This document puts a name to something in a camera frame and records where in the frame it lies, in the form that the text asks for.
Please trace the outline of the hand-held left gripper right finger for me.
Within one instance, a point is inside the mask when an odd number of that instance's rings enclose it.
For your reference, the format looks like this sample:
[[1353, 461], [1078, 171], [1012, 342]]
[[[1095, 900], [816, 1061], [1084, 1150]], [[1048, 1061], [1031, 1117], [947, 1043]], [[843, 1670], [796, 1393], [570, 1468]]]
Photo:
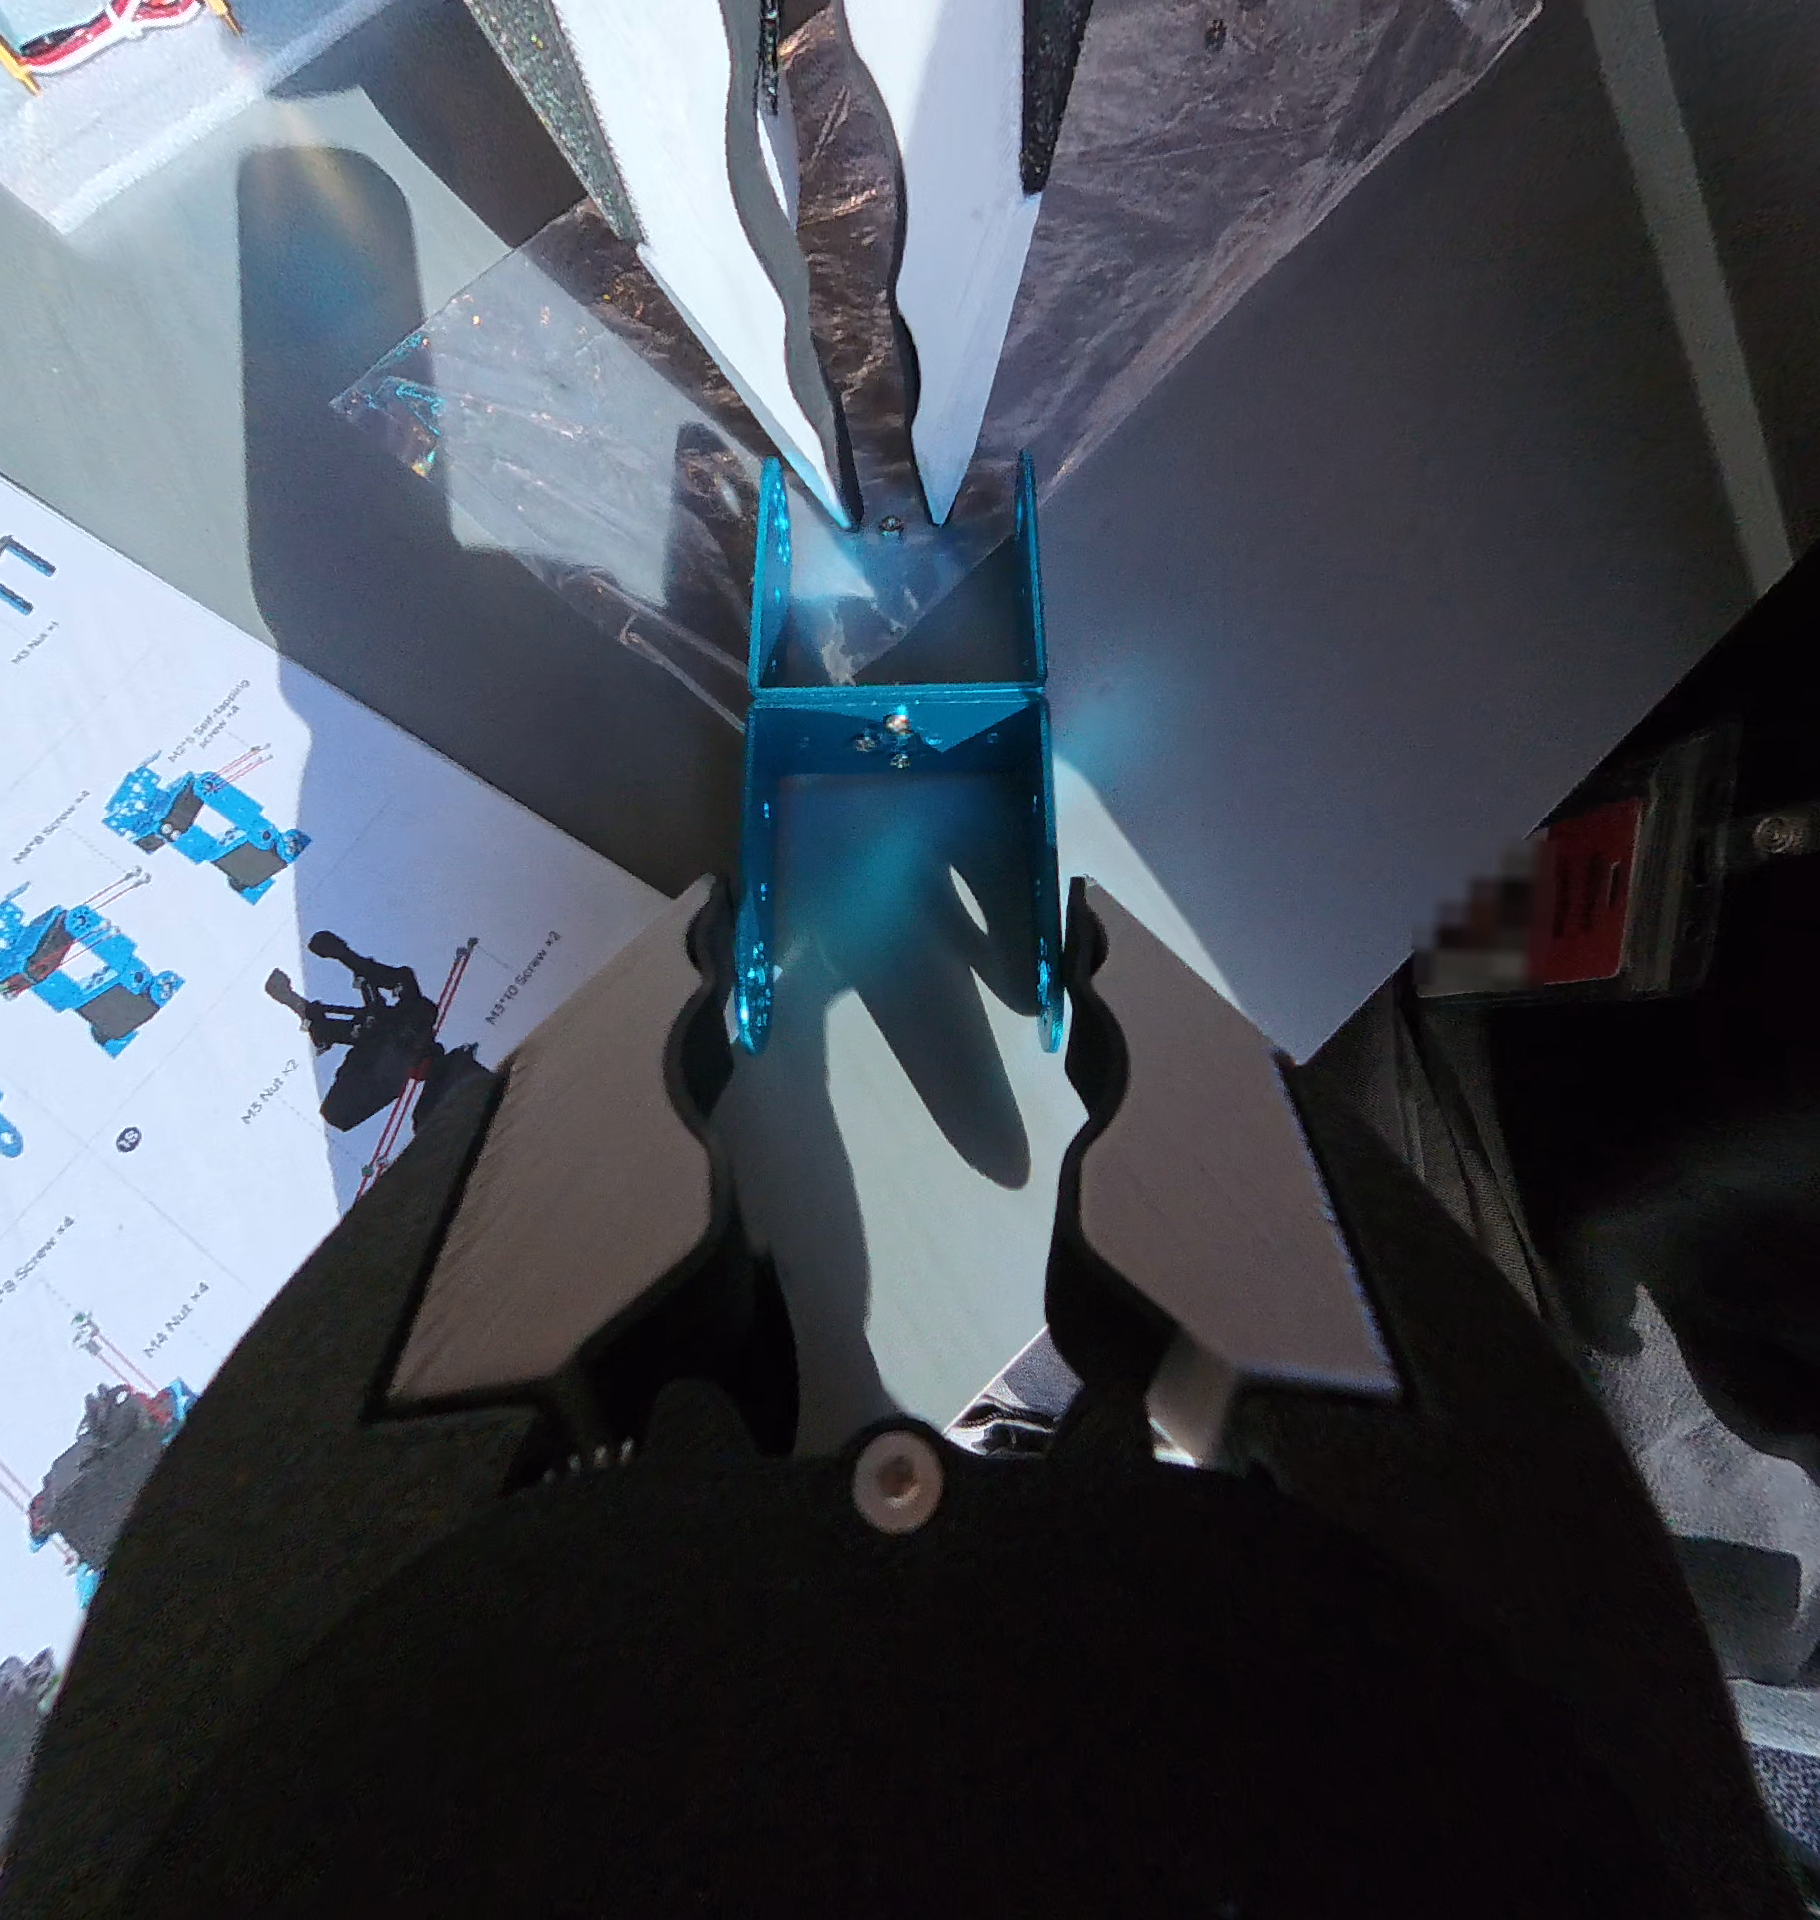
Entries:
[[1105, 884], [1066, 900], [1066, 1144], [1048, 1332], [1194, 1468], [1252, 1388], [1402, 1393], [1311, 1154], [1287, 1061]]

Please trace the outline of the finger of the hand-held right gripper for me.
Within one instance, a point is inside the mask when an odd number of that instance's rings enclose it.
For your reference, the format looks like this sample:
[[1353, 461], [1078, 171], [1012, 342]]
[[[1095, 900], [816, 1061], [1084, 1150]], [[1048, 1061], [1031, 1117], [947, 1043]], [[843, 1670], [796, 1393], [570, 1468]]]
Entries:
[[894, 300], [915, 354], [912, 456], [947, 523], [1034, 238], [1022, 184], [1022, 4], [878, 0], [878, 94], [902, 173]]
[[796, 137], [754, 0], [567, 0], [570, 62], [635, 253], [829, 518], [861, 518], [843, 403], [810, 331]]

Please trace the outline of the small clear plastic bag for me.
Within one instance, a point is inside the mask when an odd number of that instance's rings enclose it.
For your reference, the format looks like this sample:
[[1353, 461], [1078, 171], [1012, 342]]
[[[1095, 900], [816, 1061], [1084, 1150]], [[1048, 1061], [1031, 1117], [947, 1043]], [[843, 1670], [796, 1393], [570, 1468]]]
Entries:
[[628, 250], [537, 238], [327, 405], [462, 535], [740, 732], [772, 442]]

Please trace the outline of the large clear plastic bag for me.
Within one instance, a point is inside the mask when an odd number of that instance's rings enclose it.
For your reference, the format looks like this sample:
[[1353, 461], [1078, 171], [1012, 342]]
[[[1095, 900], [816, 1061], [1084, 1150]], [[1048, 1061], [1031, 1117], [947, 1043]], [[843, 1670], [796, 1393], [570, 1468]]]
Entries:
[[[1060, 481], [1537, 4], [1092, 4], [968, 475]], [[861, 503], [931, 523], [900, 321], [902, 173], [878, 4], [767, 4], [772, 103], [803, 158], [803, 258]]]

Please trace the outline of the blue metal bracket assembly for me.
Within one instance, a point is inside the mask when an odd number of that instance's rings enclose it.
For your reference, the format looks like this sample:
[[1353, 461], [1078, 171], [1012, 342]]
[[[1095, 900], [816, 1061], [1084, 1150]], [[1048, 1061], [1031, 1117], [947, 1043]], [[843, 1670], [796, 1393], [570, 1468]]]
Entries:
[[1048, 626], [1037, 573], [1034, 456], [1019, 453], [1019, 638], [1002, 682], [782, 682], [792, 615], [792, 529], [785, 462], [762, 461], [754, 511], [748, 712], [740, 763], [740, 900], [731, 928], [731, 1014], [745, 1052], [762, 1052], [778, 993], [778, 801], [792, 777], [993, 777], [1024, 816], [1031, 1002], [1045, 1052], [1066, 1043], [1066, 911], [1048, 734]]

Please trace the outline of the white instruction sheet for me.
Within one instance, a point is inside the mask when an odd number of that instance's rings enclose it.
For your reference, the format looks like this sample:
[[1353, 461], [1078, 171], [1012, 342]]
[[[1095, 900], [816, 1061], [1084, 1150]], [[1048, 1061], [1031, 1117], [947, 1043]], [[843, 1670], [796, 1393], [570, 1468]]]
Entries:
[[660, 900], [0, 478], [0, 1885], [643, 1413], [389, 1413], [506, 1066]]

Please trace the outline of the red label device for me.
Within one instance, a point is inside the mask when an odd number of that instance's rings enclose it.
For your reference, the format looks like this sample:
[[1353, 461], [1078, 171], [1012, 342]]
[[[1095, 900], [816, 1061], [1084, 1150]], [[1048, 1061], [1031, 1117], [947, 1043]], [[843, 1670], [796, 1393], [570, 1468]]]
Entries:
[[1434, 1002], [1662, 998], [1701, 981], [1727, 867], [1738, 728], [1595, 766], [1418, 939]]

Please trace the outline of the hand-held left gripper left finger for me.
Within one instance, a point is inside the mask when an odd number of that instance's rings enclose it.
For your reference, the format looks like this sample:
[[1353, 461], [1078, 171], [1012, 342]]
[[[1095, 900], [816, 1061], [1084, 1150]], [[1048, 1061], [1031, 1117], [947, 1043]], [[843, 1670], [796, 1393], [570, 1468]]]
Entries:
[[754, 1413], [754, 1254], [714, 1129], [731, 911], [693, 882], [506, 1066], [386, 1381], [389, 1413]]

